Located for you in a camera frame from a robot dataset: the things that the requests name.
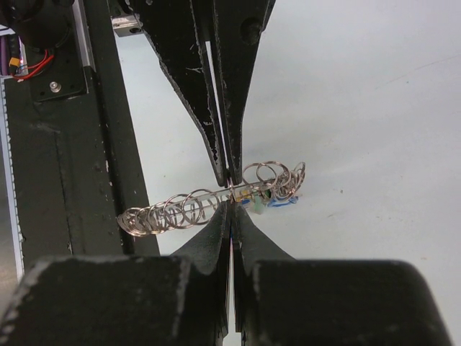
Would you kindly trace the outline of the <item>metal keyring holder disc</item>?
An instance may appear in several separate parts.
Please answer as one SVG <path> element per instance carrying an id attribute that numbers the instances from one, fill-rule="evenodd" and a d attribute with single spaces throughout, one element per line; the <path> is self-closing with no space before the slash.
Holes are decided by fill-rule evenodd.
<path id="1" fill-rule="evenodd" d="M 271 198 L 278 200 L 299 197 L 305 173 L 304 161 L 293 168 L 279 161 L 254 162 L 243 168 L 243 180 L 239 185 L 230 184 L 220 190 L 196 189 L 154 205 L 131 207 L 119 214 L 117 223 L 134 237 L 202 226 L 209 222 L 219 204 L 226 201 L 242 206 L 243 199 L 252 198 L 260 191 L 269 191 Z"/>

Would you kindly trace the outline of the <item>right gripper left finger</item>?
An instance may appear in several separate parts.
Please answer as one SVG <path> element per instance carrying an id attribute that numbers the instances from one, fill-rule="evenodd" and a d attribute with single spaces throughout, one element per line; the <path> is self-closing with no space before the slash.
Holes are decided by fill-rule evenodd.
<path id="1" fill-rule="evenodd" d="M 221 345 L 231 207 L 168 256 L 44 257 L 1 318 L 3 345 Z"/>

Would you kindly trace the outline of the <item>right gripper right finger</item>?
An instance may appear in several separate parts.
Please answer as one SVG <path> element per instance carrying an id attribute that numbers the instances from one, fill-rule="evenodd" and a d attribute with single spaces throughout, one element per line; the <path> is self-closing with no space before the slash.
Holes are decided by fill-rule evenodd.
<path id="1" fill-rule="evenodd" d="M 233 209 L 236 329 L 243 345 L 450 345 L 407 262 L 295 259 Z"/>

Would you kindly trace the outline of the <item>blue tag key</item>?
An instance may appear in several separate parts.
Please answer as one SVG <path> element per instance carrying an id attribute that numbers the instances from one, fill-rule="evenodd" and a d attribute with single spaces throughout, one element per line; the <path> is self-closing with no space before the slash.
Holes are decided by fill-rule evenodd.
<path id="1" fill-rule="evenodd" d="M 294 205 L 298 202 L 298 200 L 299 200 L 298 196 L 292 196 L 286 200 L 278 200 L 276 198 L 271 198 L 267 206 L 267 209 L 268 208 L 283 208 L 285 206 Z M 253 213 L 251 209 L 253 205 L 253 198 L 245 198 L 240 202 L 240 204 L 242 204 L 242 206 L 246 209 L 247 212 Z"/>

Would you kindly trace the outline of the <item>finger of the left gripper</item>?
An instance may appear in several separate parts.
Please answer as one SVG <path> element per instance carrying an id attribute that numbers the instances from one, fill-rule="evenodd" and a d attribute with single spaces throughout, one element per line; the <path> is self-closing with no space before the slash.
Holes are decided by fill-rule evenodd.
<path id="1" fill-rule="evenodd" d="M 137 1 L 136 18 L 202 136 L 217 183 L 225 186 L 225 151 L 205 44 L 210 5 L 210 1 Z"/>
<path id="2" fill-rule="evenodd" d="M 243 115 L 259 49 L 274 1 L 213 1 L 212 56 L 228 177 L 242 183 Z"/>

